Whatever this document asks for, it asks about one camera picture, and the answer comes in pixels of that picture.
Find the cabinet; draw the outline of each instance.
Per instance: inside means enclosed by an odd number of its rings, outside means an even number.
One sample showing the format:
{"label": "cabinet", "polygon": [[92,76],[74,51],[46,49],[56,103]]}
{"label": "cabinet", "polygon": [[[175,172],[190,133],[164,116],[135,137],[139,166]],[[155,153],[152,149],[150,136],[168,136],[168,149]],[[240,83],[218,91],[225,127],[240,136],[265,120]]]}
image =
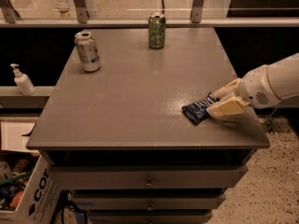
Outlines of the cabinet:
{"label": "cabinet", "polygon": [[73,50],[27,147],[93,223],[207,223],[269,147],[251,108],[198,126],[181,112],[236,77],[215,31],[167,28],[159,50],[147,29],[92,32],[102,68]]}

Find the speckled floor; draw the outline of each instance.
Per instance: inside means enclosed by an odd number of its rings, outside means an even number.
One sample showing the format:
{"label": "speckled floor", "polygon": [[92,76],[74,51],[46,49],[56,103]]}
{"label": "speckled floor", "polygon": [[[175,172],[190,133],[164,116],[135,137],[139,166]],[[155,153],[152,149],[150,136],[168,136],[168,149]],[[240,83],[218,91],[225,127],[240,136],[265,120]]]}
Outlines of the speckled floor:
{"label": "speckled floor", "polygon": [[[298,124],[298,112],[291,121]],[[259,115],[260,122],[264,116]],[[274,134],[268,133],[268,149],[258,150],[248,162],[249,171],[226,200],[213,211],[208,224],[296,224],[299,223],[299,133],[290,118],[273,120]],[[54,224],[60,224],[60,214]],[[65,224],[76,223],[66,210]]]}

